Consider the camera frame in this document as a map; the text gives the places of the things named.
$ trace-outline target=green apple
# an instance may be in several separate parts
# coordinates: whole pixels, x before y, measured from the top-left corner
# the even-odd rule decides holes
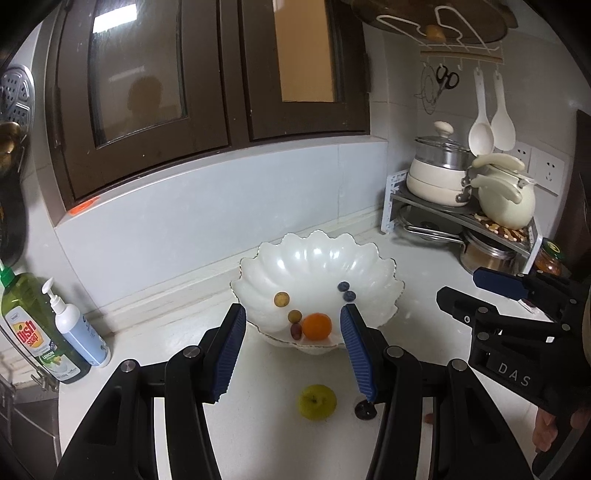
[[[326,385],[310,385],[302,390],[298,407],[308,420],[325,420],[336,409],[336,395]]]

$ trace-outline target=green dish soap bottle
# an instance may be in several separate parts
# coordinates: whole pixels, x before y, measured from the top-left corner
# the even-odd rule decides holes
[[[72,383],[84,377],[90,364],[57,330],[55,314],[37,278],[30,273],[15,275],[1,261],[0,269],[2,316],[16,337],[60,382]]]

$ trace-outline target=metal sink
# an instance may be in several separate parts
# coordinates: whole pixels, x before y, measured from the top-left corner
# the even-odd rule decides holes
[[[0,435],[35,480],[51,480],[61,459],[57,392],[0,381]]]

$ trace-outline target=white ladle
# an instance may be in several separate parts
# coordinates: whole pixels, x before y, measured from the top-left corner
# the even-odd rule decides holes
[[[474,69],[476,82],[476,100],[478,101],[478,117],[468,133],[468,146],[471,152],[478,155],[488,155],[495,148],[495,137],[486,117],[486,96],[484,92],[484,75],[478,67]]]
[[[513,150],[515,146],[515,126],[507,113],[505,104],[505,89],[503,88],[503,77],[499,72],[493,74],[496,92],[496,113],[492,118],[492,133],[495,136],[495,147],[499,150]]]

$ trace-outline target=human hand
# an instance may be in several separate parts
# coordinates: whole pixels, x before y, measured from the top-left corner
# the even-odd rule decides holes
[[[581,408],[571,416],[570,426],[574,429],[583,430],[587,427],[589,419],[591,419],[591,410]],[[532,435],[532,441],[536,448],[542,452],[547,452],[552,447],[552,443],[557,436],[556,417],[538,408],[538,413],[535,416],[534,434]]]

